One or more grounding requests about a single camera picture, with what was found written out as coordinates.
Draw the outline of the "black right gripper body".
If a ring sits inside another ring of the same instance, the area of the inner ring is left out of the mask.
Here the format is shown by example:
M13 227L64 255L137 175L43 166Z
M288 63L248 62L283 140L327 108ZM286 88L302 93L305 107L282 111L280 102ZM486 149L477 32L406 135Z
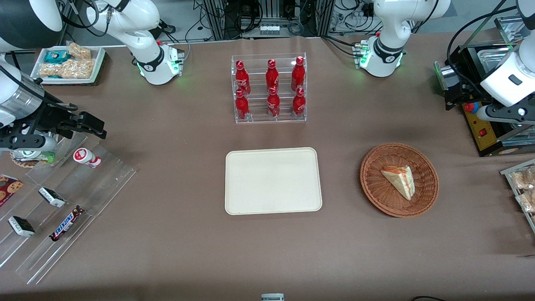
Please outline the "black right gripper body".
M51 132L64 138L72 138L74 132L85 132L85 129L76 121L77 115L51 105L40 105L32 114L32 118L33 135Z

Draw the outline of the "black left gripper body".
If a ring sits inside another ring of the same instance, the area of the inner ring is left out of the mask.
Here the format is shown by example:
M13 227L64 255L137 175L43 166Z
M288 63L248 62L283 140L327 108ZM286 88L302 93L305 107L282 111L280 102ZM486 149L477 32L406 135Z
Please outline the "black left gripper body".
M456 104L463 105L467 103L485 102L485 93L478 91L478 85L470 84L466 80L461 80L457 85Z

